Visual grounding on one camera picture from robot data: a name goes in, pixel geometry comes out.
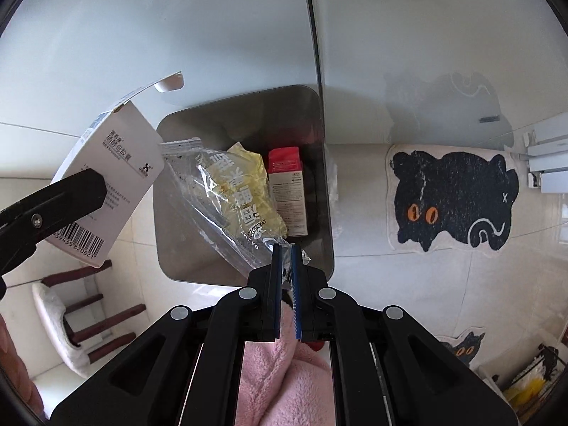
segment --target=pink fleece fabric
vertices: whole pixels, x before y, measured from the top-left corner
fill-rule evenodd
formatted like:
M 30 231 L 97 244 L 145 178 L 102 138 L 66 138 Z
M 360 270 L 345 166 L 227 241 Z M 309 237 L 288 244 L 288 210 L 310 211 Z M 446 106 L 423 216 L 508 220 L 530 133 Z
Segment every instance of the pink fleece fabric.
M 282 303 L 280 339 L 246 343 L 236 426 L 333 426 L 329 364 L 295 338 L 294 317 Z

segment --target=glossy white cabinet door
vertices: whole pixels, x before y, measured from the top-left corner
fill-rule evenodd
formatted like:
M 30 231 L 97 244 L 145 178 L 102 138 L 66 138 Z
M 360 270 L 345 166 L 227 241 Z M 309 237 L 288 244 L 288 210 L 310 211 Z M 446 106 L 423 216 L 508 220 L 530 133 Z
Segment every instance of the glossy white cabinet door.
M 568 38 L 545 0 L 315 6 L 330 143 L 505 135 L 488 144 L 503 149 L 512 130 L 568 109 Z
M 168 113 L 244 92 L 315 85 L 306 0 L 24 0 L 0 38 L 0 121 L 78 136 L 125 93 L 178 70 Z

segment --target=white spiral tail outline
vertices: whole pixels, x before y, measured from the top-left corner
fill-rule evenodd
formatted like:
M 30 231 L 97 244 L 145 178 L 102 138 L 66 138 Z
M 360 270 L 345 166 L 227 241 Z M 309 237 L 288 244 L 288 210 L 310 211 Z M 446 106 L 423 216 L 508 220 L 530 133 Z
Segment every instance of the white spiral tail outline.
M 493 229 L 493 235 L 500 237 L 501 234 L 503 234 L 503 231 L 505 230 L 505 223 L 503 223 L 503 225 L 501 226 L 501 230 L 497 230 L 497 228 L 495 227 L 495 225 L 486 217 L 481 217 L 479 218 L 476 222 L 474 222 L 468 230 L 468 244 L 470 247 L 475 248 L 472 244 L 471 244 L 471 231 L 473 230 L 473 227 L 478 224 L 478 223 L 488 223 L 491 228 Z M 487 236 L 487 241 L 489 242 L 489 234 L 487 233 L 487 231 L 485 229 L 482 229 L 479 231 L 478 235 L 479 235 L 479 243 L 483 243 L 483 239 L 481 238 L 481 233 L 485 232 L 485 235 Z

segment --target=orange cat eye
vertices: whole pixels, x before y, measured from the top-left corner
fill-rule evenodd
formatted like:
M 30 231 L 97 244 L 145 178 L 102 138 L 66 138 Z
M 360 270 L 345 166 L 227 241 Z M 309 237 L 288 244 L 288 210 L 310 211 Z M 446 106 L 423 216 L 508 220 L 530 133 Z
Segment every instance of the orange cat eye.
M 418 208 L 418 205 L 416 203 L 410 205 L 406 214 L 408 216 L 408 219 L 410 219 L 411 221 L 417 221 L 420 217 L 420 209 Z
M 428 224 L 434 224 L 438 220 L 438 209 L 436 207 L 428 208 L 425 218 Z

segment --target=silver rivet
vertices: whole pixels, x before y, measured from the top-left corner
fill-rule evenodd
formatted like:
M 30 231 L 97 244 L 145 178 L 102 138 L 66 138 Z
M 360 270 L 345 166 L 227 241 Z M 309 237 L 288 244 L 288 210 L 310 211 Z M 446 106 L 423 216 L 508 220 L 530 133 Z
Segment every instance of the silver rivet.
M 252 299 L 256 296 L 256 290 L 251 287 L 240 289 L 239 296 L 243 299 Z
M 393 320 L 399 320 L 404 316 L 404 312 L 401 308 L 396 306 L 391 306 L 387 309 L 387 317 Z
M 330 289 L 328 287 L 321 289 L 317 292 L 317 294 L 320 295 L 320 298 L 322 299 L 333 299 L 337 295 L 334 289 Z
M 184 306 L 174 307 L 170 312 L 170 317 L 174 320 L 184 320 L 189 315 L 189 311 Z
M 40 227 L 42 227 L 43 224 L 43 218 L 40 214 L 35 213 L 32 216 L 32 226 L 35 227 L 36 229 L 39 229 Z

